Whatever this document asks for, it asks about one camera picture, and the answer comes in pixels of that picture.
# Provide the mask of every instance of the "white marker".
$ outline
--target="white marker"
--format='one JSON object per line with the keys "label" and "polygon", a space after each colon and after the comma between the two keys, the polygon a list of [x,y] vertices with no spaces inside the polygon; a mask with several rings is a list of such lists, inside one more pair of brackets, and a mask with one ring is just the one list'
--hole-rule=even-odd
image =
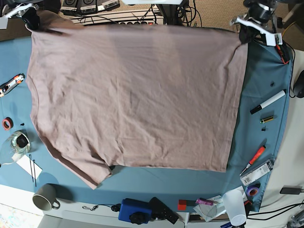
{"label": "white marker", "polygon": [[281,97],[285,96],[286,94],[286,89],[283,89],[280,93],[274,95],[273,97],[269,98],[268,100],[264,101],[262,104],[260,104],[259,106],[255,107],[254,109],[250,110],[251,114],[254,114],[260,110],[262,110],[263,108],[267,107],[268,105],[272,104],[273,102],[277,101],[278,99],[280,99]]}

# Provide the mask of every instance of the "red screwdriver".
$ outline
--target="red screwdriver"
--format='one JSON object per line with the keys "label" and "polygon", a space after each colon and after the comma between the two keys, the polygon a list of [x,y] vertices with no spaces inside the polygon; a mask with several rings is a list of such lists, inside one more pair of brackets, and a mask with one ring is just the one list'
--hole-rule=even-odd
{"label": "red screwdriver", "polygon": [[261,154],[264,152],[265,149],[266,149],[265,146],[262,146],[260,149],[258,149],[255,156],[250,160],[246,168],[241,172],[240,176],[256,161],[256,159],[259,158],[259,156],[261,156]]}

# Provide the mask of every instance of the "mug handle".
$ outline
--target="mug handle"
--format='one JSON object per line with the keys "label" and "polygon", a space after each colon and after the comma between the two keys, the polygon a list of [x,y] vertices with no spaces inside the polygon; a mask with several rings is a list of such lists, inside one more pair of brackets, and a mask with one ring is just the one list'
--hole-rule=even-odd
{"label": "mug handle", "polygon": [[58,207],[55,207],[54,205],[52,205],[52,208],[55,209],[55,210],[59,209],[60,208],[60,203],[58,202],[57,199],[55,199],[54,203],[58,204]]}

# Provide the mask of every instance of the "purple tape roll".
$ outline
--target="purple tape roll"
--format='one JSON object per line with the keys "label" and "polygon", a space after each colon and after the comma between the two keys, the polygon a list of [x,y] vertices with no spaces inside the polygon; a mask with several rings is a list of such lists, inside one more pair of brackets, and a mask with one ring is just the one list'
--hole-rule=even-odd
{"label": "purple tape roll", "polygon": [[249,186],[247,188],[246,194],[248,196],[255,196],[255,195],[257,195],[258,194],[258,187],[256,187],[255,185]]}

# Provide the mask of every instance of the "computer mouse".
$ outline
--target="computer mouse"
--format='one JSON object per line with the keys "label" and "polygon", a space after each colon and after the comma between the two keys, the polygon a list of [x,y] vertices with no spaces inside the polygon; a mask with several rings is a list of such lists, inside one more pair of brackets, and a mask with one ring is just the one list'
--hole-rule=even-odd
{"label": "computer mouse", "polygon": [[299,98],[304,97],[304,70],[300,73],[298,80],[294,84],[294,95]]}

